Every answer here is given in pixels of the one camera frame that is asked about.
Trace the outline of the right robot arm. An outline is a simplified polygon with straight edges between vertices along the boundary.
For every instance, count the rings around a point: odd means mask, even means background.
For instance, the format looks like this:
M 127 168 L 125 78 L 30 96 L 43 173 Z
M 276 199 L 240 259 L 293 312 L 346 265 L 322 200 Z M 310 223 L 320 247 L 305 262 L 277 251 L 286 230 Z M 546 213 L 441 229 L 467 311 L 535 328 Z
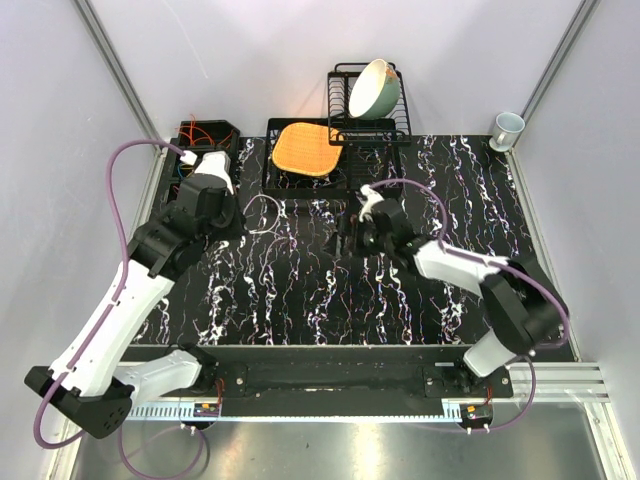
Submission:
M 453 374 L 466 396 L 480 394 L 494 371 L 542 348 L 552 333 L 568 330 L 568 307 L 536 258 L 482 255 L 422 235 L 393 199 L 374 195 L 360 211 L 340 215 L 325 250 L 337 258 L 383 254 L 398 269 L 484 302 L 489 331 L 464 353 Z

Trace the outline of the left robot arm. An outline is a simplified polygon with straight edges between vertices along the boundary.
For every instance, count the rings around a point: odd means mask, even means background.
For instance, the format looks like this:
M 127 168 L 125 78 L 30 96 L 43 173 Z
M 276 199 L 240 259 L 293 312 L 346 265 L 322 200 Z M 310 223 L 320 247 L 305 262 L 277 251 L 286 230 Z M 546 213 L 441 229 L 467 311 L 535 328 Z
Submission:
M 151 310 L 207 246 L 244 233 L 228 175 L 187 178 L 177 198 L 136 230 L 113 285 L 74 342 L 51 365 L 32 367 L 25 385 L 96 439 L 113 434 L 133 407 L 164 394 L 208 394 L 217 361 L 194 344 L 139 367 L 122 369 L 118 363 Z

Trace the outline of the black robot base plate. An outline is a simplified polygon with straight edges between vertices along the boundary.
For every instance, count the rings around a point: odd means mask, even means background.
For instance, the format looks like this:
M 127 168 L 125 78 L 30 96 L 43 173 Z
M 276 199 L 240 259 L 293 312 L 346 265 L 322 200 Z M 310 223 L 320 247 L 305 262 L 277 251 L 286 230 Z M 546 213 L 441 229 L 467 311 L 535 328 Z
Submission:
M 473 380 L 459 346 L 220 346 L 225 417 L 279 420 L 436 416 L 444 400 L 502 400 L 514 391 L 505 368 Z

